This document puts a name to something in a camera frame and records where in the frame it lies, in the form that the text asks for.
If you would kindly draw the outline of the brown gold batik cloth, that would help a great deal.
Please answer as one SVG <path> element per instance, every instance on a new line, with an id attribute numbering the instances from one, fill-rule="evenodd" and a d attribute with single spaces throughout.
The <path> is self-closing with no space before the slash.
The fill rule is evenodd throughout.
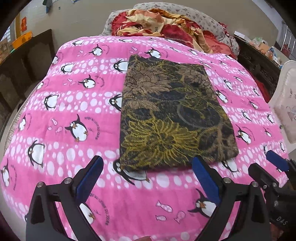
<path id="1" fill-rule="evenodd" d="M 187 166 L 238 155 L 233 126 L 205 68 L 132 55 L 122 91 L 120 164 L 128 170 Z"/>

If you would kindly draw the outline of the white plastic chair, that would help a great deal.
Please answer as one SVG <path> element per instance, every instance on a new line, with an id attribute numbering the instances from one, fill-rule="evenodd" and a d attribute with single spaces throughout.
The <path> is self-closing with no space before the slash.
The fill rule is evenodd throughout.
<path id="1" fill-rule="evenodd" d="M 276 90 L 269 101 L 275 120 L 280 127 L 286 150 L 295 150 L 295 61 L 284 63 Z"/>

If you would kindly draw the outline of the metal railing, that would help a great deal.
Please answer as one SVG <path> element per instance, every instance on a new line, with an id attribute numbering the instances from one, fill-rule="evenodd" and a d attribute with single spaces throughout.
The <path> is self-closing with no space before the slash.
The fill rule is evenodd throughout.
<path id="1" fill-rule="evenodd" d="M 274 46 L 288 59 L 295 60 L 295 36 L 284 20 L 281 21 L 281 28 L 278 30 Z"/>

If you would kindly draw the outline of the orange basket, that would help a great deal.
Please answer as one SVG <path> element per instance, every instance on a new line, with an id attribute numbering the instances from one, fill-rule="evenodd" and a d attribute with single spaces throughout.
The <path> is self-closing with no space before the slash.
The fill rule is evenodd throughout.
<path id="1" fill-rule="evenodd" d="M 24 44 L 25 42 L 29 41 L 30 39 L 32 39 L 33 37 L 33 32 L 29 31 L 23 35 L 21 35 L 20 37 L 18 37 L 16 40 L 14 40 L 12 42 L 12 46 L 14 49 L 17 49 L 18 47 L 20 47 L 22 44 Z"/>

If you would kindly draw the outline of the red gold floral blanket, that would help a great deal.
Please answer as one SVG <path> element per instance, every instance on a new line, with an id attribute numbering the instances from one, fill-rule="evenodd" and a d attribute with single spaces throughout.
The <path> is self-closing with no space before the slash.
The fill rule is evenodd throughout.
<path id="1" fill-rule="evenodd" d="M 202 30 L 195 21 L 162 9 L 123 11 L 111 22 L 111 34 L 120 37 L 161 37 L 197 51 L 223 53 L 237 58 L 227 44 L 219 42 L 210 31 Z"/>

